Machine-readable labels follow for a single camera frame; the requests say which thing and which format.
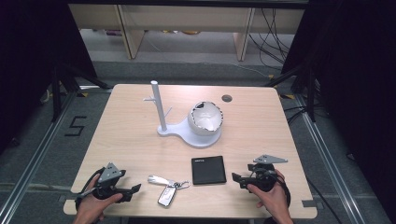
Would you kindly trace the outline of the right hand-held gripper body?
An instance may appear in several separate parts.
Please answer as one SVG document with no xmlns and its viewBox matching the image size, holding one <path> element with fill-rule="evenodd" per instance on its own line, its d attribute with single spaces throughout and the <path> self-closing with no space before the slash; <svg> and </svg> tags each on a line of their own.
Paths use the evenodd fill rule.
<svg viewBox="0 0 396 224">
<path fill-rule="evenodd" d="M 270 191 L 275 183 L 279 183 L 283 190 L 288 191 L 288 187 L 284 182 L 279 180 L 280 175 L 275 171 L 275 163 L 287 162 L 282 159 L 270 155 L 261 155 L 253 160 L 253 164 L 249 164 L 247 168 L 251 171 L 251 175 L 247 180 L 248 184 L 254 185 L 262 191 Z"/>
</svg>

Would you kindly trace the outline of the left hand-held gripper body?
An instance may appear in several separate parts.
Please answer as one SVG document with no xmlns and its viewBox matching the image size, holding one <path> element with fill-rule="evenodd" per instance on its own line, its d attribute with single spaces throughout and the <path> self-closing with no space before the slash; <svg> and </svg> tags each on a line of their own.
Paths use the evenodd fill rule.
<svg viewBox="0 0 396 224">
<path fill-rule="evenodd" d="M 104 200 L 118 193 L 131 194 L 129 189 L 118 189 L 116 187 L 118 181 L 121 177 L 124 177 L 125 173 L 125 170 L 119 170 L 113 162 L 110 162 L 94 184 L 93 196 L 99 200 Z"/>
</svg>

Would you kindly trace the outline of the person's right hand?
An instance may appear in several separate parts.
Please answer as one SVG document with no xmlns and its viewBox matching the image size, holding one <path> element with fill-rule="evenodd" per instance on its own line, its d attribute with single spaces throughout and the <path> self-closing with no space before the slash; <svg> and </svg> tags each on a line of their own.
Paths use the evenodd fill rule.
<svg viewBox="0 0 396 224">
<path fill-rule="evenodd" d="M 262 191 L 258 187 L 248 184 L 247 189 L 259 198 L 257 208 L 264 207 L 271 215 L 276 224 L 294 224 L 289 211 L 287 196 L 281 184 L 285 182 L 284 176 L 278 170 L 278 182 L 268 191 Z"/>
</svg>

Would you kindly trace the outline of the person's left hand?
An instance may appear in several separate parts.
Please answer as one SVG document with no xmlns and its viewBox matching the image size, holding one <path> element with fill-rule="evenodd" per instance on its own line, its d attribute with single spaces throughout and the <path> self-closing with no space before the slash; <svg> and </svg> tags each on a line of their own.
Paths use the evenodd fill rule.
<svg viewBox="0 0 396 224">
<path fill-rule="evenodd" d="M 116 203 L 122 198 L 122 194 L 114 194 L 111 197 L 99 200 L 92 194 L 85 196 L 77 210 L 77 214 L 72 224 L 92 224 L 97 219 L 104 219 L 104 210 L 111 204 Z"/>
</svg>

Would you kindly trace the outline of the silver metal key tag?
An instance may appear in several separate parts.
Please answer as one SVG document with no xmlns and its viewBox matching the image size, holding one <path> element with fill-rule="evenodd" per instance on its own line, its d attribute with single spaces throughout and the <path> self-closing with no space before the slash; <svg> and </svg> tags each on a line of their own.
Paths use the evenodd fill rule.
<svg viewBox="0 0 396 224">
<path fill-rule="evenodd" d="M 175 185 L 174 180 L 166 179 L 157 175 L 150 175 L 148 177 L 148 182 L 151 184 L 164 185 L 169 187 L 173 187 Z"/>
</svg>

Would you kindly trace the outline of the black square wallet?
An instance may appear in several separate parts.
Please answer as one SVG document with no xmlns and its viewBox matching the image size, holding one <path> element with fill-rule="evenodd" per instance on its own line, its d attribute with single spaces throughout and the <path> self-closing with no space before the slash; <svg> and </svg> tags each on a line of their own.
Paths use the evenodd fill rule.
<svg viewBox="0 0 396 224">
<path fill-rule="evenodd" d="M 227 182 L 222 156 L 192 158 L 192 183 L 194 185 L 212 185 Z"/>
</svg>

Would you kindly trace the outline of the silver car key fob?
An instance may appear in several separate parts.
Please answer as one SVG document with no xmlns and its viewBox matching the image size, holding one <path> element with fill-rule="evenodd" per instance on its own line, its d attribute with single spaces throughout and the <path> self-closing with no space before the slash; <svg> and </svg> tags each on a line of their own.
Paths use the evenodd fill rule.
<svg viewBox="0 0 396 224">
<path fill-rule="evenodd" d="M 163 207 L 168 207 L 172 203 L 176 195 L 176 192 L 177 192 L 176 187 L 172 187 L 172 186 L 165 187 L 158 199 L 158 204 Z"/>
</svg>

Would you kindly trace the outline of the black metal stand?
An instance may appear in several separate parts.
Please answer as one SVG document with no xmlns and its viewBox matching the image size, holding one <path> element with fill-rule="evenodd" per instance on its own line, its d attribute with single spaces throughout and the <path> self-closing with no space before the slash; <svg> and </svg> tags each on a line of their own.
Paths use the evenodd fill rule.
<svg viewBox="0 0 396 224">
<path fill-rule="evenodd" d="M 275 85 L 287 80 L 290 77 L 295 77 L 291 90 L 294 93 L 302 93 L 303 90 L 307 92 L 306 112 L 312 122 L 315 122 L 314 115 L 314 99 L 315 99 L 315 72 L 314 69 L 306 64 L 297 65 L 286 73 L 282 73 L 279 77 L 271 80 L 265 87 L 274 87 Z"/>
<path fill-rule="evenodd" d="M 57 63 L 54 66 L 51 76 L 53 121 L 61 116 L 63 108 L 63 103 L 61 100 L 61 87 L 64 87 L 68 93 L 78 93 L 81 91 L 81 87 L 78 85 L 76 77 L 82 77 L 83 79 L 88 80 L 92 84 L 98 86 L 100 89 L 111 89 L 111 86 L 99 80 L 96 74 L 90 75 L 89 73 L 85 73 L 82 70 L 66 63 Z"/>
</svg>

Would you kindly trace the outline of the black curtain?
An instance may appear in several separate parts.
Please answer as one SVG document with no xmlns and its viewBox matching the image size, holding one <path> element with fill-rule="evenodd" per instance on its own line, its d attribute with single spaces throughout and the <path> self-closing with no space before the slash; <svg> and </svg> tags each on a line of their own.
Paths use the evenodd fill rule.
<svg viewBox="0 0 396 224">
<path fill-rule="evenodd" d="M 0 154 L 51 83 L 53 71 L 96 72 L 63 0 L 0 0 Z"/>
<path fill-rule="evenodd" d="M 308 0 L 285 62 L 301 64 L 330 18 L 315 74 L 328 112 L 396 224 L 396 0 Z"/>
</svg>

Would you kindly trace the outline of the light wooden desk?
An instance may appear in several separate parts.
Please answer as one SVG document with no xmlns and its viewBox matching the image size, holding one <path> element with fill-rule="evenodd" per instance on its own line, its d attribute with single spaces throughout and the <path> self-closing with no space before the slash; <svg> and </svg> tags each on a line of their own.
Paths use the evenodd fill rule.
<svg viewBox="0 0 396 224">
<path fill-rule="evenodd" d="M 268 7 L 166 7 L 71 4 L 80 29 L 119 30 L 126 55 L 133 59 L 147 30 L 226 32 L 233 34 L 238 61 L 245 59 L 250 33 L 293 35 L 304 12 Z"/>
</svg>

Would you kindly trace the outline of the white key stand with post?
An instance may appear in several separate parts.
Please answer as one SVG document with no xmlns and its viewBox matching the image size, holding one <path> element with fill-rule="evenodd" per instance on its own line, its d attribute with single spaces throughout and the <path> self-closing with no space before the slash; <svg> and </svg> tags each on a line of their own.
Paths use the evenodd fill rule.
<svg viewBox="0 0 396 224">
<path fill-rule="evenodd" d="M 159 83 L 156 80 L 151 80 L 150 85 L 152 88 L 153 96 L 145 98 L 145 101 L 151 101 L 156 105 L 160 126 L 157 128 L 159 136 L 177 136 L 181 138 L 187 145 L 195 148 L 207 148 L 213 146 L 221 136 L 221 128 L 218 133 L 209 136 L 201 136 L 192 131 L 188 124 L 188 113 L 178 124 L 169 124 L 166 122 L 165 117 L 170 112 L 163 111 L 163 102 L 160 94 Z"/>
</svg>

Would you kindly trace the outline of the aluminium floor rail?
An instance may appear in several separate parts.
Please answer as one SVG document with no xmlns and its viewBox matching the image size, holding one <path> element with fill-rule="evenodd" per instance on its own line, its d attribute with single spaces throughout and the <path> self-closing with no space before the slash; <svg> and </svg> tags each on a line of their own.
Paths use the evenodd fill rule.
<svg viewBox="0 0 396 224">
<path fill-rule="evenodd" d="M 13 218 L 25 192 L 28 189 L 29 184 L 31 183 L 33 176 L 35 175 L 41 162 L 47 155 L 50 145 L 63 123 L 64 116 L 68 108 L 70 107 L 76 96 L 77 93 L 72 92 L 68 93 L 67 96 L 64 98 L 64 102 L 61 106 L 61 112 L 59 113 L 58 117 L 50 123 L 50 126 L 47 129 L 40 144 L 36 148 L 33 157 L 29 160 L 29 163 L 23 170 L 21 177 L 14 185 L 5 203 L 2 205 L 0 209 L 0 224 L 8 224 Z"/>
<path fill-rule="evenodd" d="M 318 125 L 311 119 L 307 112 L 303 113 L 304 123 L 310 132 L 310 135 L 316 145 L 318 153 L 324 163 L 329 174 L 332 184 L 342 202 L 349 220 L 352 224 L 365 224 L 365 219 L 361 214 L 356 200 L 354 199 L 345 179 L 338 169 L 330 150 L 328 149 L 319 129 Z"/>
</svg>

